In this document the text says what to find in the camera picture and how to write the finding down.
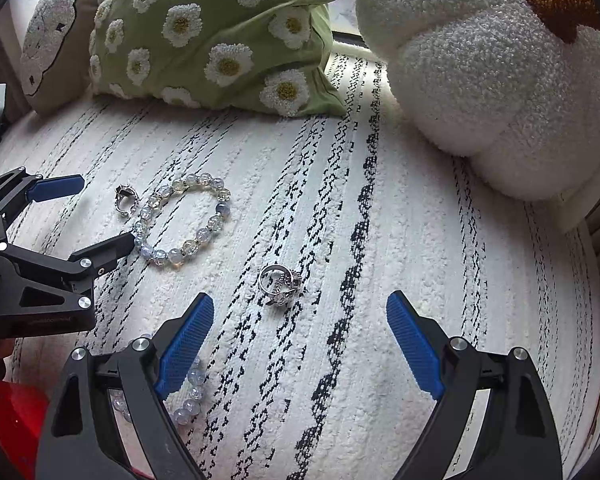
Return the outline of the red plastic tray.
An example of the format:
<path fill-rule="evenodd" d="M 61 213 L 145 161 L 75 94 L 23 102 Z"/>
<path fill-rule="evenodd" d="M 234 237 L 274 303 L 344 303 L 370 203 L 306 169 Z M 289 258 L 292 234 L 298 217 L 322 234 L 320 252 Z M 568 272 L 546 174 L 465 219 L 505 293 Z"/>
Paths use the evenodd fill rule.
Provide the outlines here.
<path fill-rule="evenodd" d="M 0 380 L 0 445 L 23 479 L 35 478 L 47 407 L 39 388 Z"/>

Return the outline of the beige sheep round pillow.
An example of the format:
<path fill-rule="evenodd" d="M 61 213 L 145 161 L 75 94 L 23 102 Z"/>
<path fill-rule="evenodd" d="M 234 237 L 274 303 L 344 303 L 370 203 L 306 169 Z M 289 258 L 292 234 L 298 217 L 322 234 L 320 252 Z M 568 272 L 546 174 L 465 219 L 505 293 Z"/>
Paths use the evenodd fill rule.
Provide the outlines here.
<path fill-rule="evenodd" d="M 90 84 L 99 0 L 40 0 L 23 39 L 20 82 L 35 113 L 48 115 Z"/>

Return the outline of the white striped knit blanket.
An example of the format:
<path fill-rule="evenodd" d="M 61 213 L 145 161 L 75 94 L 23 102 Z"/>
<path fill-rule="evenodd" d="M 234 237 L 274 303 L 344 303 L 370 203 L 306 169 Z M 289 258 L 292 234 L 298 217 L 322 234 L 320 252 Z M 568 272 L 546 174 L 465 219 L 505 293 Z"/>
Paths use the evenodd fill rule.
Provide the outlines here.
<path fill-rule="evenodd" d="M 14 125 L 0 174 L 23 166 L 85 180 L 77 196 L 30 206 L 10 228 L 17 245 L 65 258 L 126 229 L 117 185 L 147 195 L 192 172 L 223 179 L 232 212 L 178 269 L 130 255 L 96 283 L 95 327 L 19 341 L 8 378 L 52 390 L 73 348 L 120 350 L 206 292 L 207 393 L 183 434 L 206 475 L 389 479 L 434 405 L 386 321 L 400 290 L 480 350 L 529 350 L 572 471 L 600 395 L 588 232 L 563 233 L 553 204 L 510 200 L 434 148 L 402 117 L 381 64 L 337 55 L 328 74 L 341 117 L 100 96 Z"/>

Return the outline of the beige window curtain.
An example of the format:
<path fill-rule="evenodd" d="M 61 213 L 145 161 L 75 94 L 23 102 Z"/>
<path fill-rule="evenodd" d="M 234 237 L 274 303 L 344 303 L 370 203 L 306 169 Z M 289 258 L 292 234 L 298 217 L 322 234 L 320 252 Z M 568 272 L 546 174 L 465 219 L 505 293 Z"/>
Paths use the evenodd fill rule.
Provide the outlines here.
<path fill-rule="evenodd" d="M 600 172 L 580 188 L 560 194 L 556 204 L 559 229 L 565 234 L 588 232 L 588 246 L 600 270 Z"/>

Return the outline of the green daisy pillow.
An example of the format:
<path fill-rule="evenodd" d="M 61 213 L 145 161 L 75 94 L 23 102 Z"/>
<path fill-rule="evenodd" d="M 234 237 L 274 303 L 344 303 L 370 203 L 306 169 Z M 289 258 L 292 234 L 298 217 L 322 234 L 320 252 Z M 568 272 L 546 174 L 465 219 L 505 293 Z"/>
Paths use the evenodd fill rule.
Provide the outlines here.
<path fill-rule="evenodd" d="M 344 113 L 325 75 L 335 0 L 98 0 L 99 94 L 283 117 Z"/>

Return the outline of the white pumpkin plush pillow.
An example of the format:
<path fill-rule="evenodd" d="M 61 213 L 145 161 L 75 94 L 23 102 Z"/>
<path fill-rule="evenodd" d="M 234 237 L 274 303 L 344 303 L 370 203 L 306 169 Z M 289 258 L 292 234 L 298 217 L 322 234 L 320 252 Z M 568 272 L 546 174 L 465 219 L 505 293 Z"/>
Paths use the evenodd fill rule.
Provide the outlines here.
<path fill-rule="evenodd" d="M 600 169 L 593 0 L 356 0 L 394 97 L 440 150 L 520 200 Z"/>

